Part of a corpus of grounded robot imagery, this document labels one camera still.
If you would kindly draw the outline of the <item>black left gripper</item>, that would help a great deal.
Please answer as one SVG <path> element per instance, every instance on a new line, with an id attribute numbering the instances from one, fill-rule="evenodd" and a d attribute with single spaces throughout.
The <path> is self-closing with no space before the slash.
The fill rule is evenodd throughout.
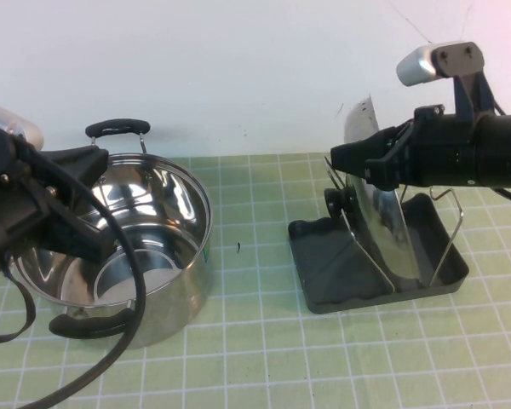
<path id="1" fill-rule="evenodd" d="M 74 216 L 40 183 L 49 161 L 85 187 L 106 171 L 109 152 L 96 145 L 43 152 L 0 129 L 0 255 L 26 243 L 90 262 L 117 249 L 109 228 L 100 230 Z"/>

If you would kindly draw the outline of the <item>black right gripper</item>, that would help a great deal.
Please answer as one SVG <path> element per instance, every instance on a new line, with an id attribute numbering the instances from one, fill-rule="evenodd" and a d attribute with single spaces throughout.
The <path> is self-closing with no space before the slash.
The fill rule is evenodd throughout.
<path id="1" fill-rule="evenodd" d="M 418 107 L 412 124 L 380 129 L 372 122 L 348 124 L 344 143 L 330 150 L 331 167 L 379 189 L 395 189 L 401 182 L 413 187 L 477 184 L 475 122 L 445 114 L 442 105 Z"/>

